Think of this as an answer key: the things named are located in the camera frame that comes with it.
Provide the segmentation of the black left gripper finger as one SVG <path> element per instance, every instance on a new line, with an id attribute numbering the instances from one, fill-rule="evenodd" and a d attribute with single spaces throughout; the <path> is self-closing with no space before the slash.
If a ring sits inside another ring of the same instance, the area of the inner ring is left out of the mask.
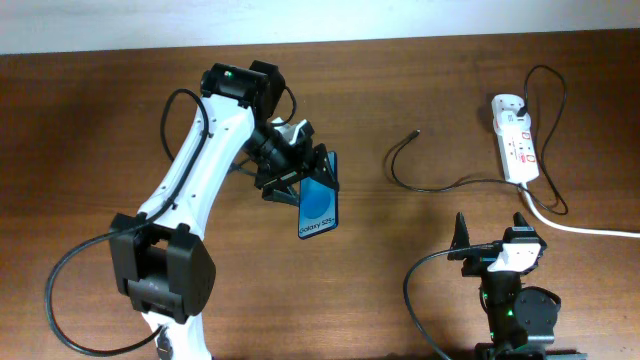
<path id="1" fill-rule="evenodd" d="M 283 203 L 298 207 L 300 195 L 294 189 L 299 179 L 264 178 L 261 180 L 262 199 L 265 201 Z"/>
<path id="2" fill-rule="evenodd" d="M 320 143 L 313 148 L 309 177 L 330 189 L 339 190 L 339 181 L 335 171 L 332 169 L 324 143 Z"/>

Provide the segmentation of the blue Galaxy smartphone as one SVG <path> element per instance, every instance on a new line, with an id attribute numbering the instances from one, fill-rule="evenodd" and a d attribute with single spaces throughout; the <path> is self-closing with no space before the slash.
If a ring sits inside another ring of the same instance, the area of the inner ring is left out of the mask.
<path id="1" fill-rule="evenodd" d="M 298 237 L 302 240 L 331 231 L 339 224 L 338 191 L 311 178 L 300 182 Z"/>

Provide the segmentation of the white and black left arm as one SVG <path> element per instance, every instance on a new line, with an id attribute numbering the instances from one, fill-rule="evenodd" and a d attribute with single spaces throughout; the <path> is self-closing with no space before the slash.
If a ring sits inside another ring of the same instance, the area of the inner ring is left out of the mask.
<path id="1" fill-rule="evenodd" d="M 293 206 L 292 186 L 313 179 L 339 183 L 314 130 L 272 115 L 286 91 L 273 64 L 247 69 L 217 63 L 204 72 L 193 125 L 171 167 L 135 216 L 118 214 L 109 247 L 118 291 L 152 330 L 162 359 L 208 359 L 202 311 L 216 267 L 203 244 L 214 200 L 239 152 L 257 166 L 254 185 L 267 201 Z"/>

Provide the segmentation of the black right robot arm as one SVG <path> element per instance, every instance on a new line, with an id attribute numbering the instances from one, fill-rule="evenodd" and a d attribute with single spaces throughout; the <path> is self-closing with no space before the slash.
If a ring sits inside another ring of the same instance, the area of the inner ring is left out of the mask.
<path id="1" fill-rule="evenodd" d="M 503 238 L 472 245 L 462 213 L 457 213 L 451 245 L 412 265 L 402 282 L 403 301 L 414 326 L 442 359 L 450 357 L 419 320 L 409 291 L 412 276 L 422 265 L 445 256 L 462 263 L 461 275 L 480 279 L 480 305 L 487 317 L 491 342 L 474 348 L 476 359 L 548 359 L 546 347 L 555 341 L 554 327 L 561 298 L 541 287 L 525 287 L 522 277 L 539 265 L 547 243 L 519 212 Z"/>

